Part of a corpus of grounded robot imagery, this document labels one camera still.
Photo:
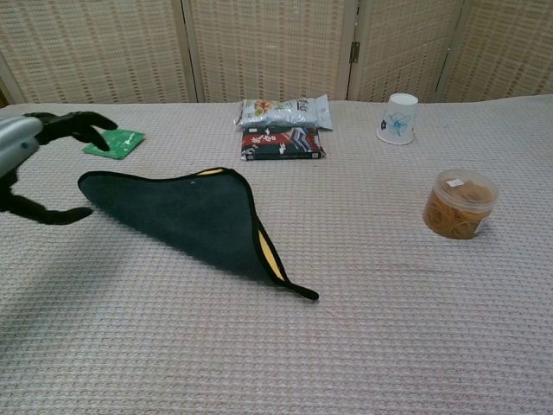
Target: green packet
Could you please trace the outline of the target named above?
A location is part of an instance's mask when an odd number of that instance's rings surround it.
[[[121,160],[133,151],[143,140],[144,133],[130,130],[104,131],[102,137],[110,146],[109,151],[102,151],[94,144],[88,144],[83,151],[96,156],[116,158]]]

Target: dark green cloth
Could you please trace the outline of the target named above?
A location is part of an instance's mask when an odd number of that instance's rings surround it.
[[[251,188],[231,169],[210,169],[152,180],[106,171],[79,179],[86,198],[134,229],[233,274],[283,285],[316,300],[314,291],[292,284],[257,217]],[[283,276],[271,269],[259,242],[268,242]]]

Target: chip bag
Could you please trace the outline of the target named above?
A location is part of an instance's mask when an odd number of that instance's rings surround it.
[[[281,126],[332,130],[328,96],[284,102],[245,99],[237,124],[241,128]]]

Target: white paper cup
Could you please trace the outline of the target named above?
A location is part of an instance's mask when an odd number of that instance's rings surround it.
[[[408,93],[394,93],[377,129],[377,137],[388,144],[413,141],[418,98]]]

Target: stacked items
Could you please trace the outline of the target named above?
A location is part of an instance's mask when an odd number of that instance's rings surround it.
[[[247,99],[237,124],[244,129],[242,160],[322,158],[317,129],[332,130],[327,95],[286,102]]]

